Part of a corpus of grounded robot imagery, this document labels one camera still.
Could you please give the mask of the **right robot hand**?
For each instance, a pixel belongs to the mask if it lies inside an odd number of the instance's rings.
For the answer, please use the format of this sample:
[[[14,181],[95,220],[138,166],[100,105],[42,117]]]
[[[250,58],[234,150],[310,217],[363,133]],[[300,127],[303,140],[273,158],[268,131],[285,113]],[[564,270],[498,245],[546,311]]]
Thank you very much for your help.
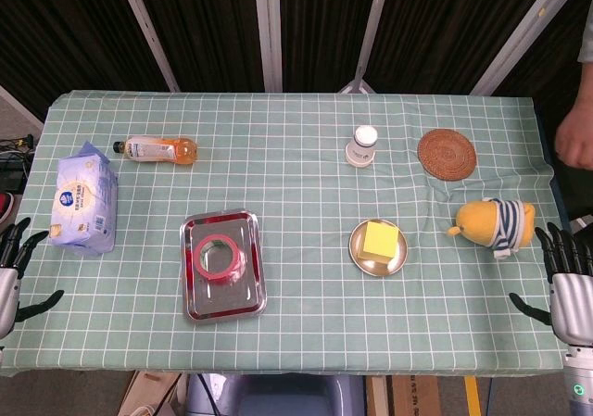
[[[592,246],[554,223],[535,228],[543,252],[549,285],[549,309],[528,305],[510,293],[523,315],[552,328],[555,336],[573,347],[592,346]]]

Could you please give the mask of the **bystander bare hand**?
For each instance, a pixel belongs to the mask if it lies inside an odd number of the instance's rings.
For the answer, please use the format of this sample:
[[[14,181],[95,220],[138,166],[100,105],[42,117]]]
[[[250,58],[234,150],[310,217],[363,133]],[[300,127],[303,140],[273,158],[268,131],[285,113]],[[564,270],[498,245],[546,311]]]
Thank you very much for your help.
[[[565,165],[592,170],[592,106],[575,103],[556,131],[555,151]]]

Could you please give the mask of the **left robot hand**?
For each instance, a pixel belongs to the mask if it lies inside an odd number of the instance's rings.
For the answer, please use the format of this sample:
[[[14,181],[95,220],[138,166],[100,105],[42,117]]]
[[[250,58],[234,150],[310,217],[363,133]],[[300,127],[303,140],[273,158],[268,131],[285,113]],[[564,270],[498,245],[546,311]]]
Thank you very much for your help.
[[[43,314],[54,307],[64,295],[56,290],[49,298],[38,304],[22,308],[19,304],[21,281],[37,245],[48,231],[32,234],[24,243],[21,238],[31,223],[29,217],[10,224],[1,232],[1,338],[8,336],[16,323]]]

